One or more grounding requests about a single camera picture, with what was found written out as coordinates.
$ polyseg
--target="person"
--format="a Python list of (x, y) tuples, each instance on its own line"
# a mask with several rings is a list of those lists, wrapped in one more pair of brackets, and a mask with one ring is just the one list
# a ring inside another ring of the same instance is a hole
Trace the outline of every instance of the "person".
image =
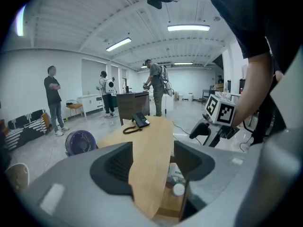
[(106, 71), (101, 71), (101, 79), (99, 80), (99, 87), (98, 89), (100, 90), (100, 93), (102, 95), (102, 99), (104, 102), (104, 107), (105, 107), (105, 113), (106, 113), (106, 117), (114, 117), (115, 115), (115, 109), (114, 109), (114, 103), (113, 103), (113, 99), (112, 99), (112, 95), (111, 93), (106, 93), (105, 92), (105, 83), (107, 80), (107, 73)]
[[(147, 0), (161, 9), (162, 2)], [(245, 88), (236, 104), (235, 127), (260, 107), (272, 84), (269, 47), (282, 73), (285, 73), (302, 43), (300, 23), (286, 23), (297, 16), (300, 0), (211, 0), (237, 38), (243, 58), (248, 58)]]
[(218, 83), (224, 83), (224, 80), (221, 75), (218, 76)]
[[(61, 89), (61, 87), (59, 82), (54, 78), (54, 75), (56, 75), (56, 67), (50, 66), (47, 68), (47, 73), (48, 77), (44, 79), (44, 86), (46, 90), (49, 111), (51, 113), (52, 126), (55, 130), (55, 135), (62, 136), (62, 131), (67, 131), (69, 128), (64, 126), (64, 122), (61, 116), (61, 98), (58, 93), (58, 90)], [(58, 129), (56, 119), (58, 119), (61, 130)]]
[[(274, 59), (273, 59), (273, 67), (274, 67), (274, 75), (273, 75), (273, 83), (271, 84), (271, 87), (269, 89), (270, 92), (272, 89), (274, 89), (276, 84), (282, 80), (284, 76), (283, 73), (281, 72), (281, 69), (278, 67), (277, 62)], [(251, 143), (251, 146), (263, 142), (264, 135), (266, 135), (266, 132), (270, 127), (274, 115), (275, 115), (275, 120), (276, 119), (279, 120), (279, 118), (282, 117), (279, 110), (277, 110), (274, 101), (272, 100), (270, 95), (267, 94), (267, 96), (265, 97), (264, 101), (262, 102), (259, 108), (258, 122), (254, 132), (251, 135), (254, 138), (253, 142)], [(276, 130), (273, 127), (271, 131), (277, 132), (279, 131), (279, 129)]]
[(150, 70), (150, 76), (147, 78), (146, 84), (148, 87), (151, 84), (153, 88), (153, 98), (156, 105), (156, 115), (154, 116), (161, 117), (162, 97), (164, 93), (164, 83), (161, 77), (162, 68), (151, 60), (146, 60), (145, 65)]

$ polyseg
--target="dark wooden desk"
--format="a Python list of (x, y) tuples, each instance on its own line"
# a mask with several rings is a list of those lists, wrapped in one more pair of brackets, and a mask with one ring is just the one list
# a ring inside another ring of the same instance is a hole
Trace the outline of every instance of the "dark wooden desk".
[(150, 97), (148, 92), (117, 94), (118, 111), (121, 125), (123, 119), (132, 119), (132, 114), (150, 115)]

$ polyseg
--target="wooden table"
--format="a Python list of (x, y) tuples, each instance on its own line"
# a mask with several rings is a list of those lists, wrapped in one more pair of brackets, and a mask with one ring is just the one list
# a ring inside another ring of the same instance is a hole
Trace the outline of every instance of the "wooden table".
[(173, 124), (164, 117), (147, 116), (151, 123), (142, 131), (123, 134), (123, 129), (133, 126), (129, 121), (105, 139), (98, 148), (122, 142), (133, 142), (134, 163), (129, 172), (128, 183), (134, 192), (134, 202), (149, 218), (153, 218), (161, 205), (170, 155), (173, 149)]

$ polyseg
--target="white bottle cap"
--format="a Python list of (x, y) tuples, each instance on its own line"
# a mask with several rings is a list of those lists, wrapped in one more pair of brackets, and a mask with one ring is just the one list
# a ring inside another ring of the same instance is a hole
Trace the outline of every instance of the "white bottle cap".
[(176, 195), (176, 196), (182, 196), (184, 194), (184, 192), (185, 192), (184, 185), (180, 184), (180, 183), (177, 183), (173, 187), (173, 192), (174, 192), (174, 195)]

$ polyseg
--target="gray jeans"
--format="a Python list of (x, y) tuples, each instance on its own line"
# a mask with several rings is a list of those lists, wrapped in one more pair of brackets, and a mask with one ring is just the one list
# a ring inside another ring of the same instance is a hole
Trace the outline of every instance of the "gray jeans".
[(61, 103), (58, 102), (56, 104), (49, 105), (49, 111), (51, 113), (52, 126), (53, 126), (53, 129), (56, 132), (56, 131), (58, 131), (57, 122), (56, 122), (57, 118), (58, 118), (58, 123), (59, 123), (60, 127), (61, 128), (64, 127), (63, 119), (62, 119), (62, 116), (61, 116)]

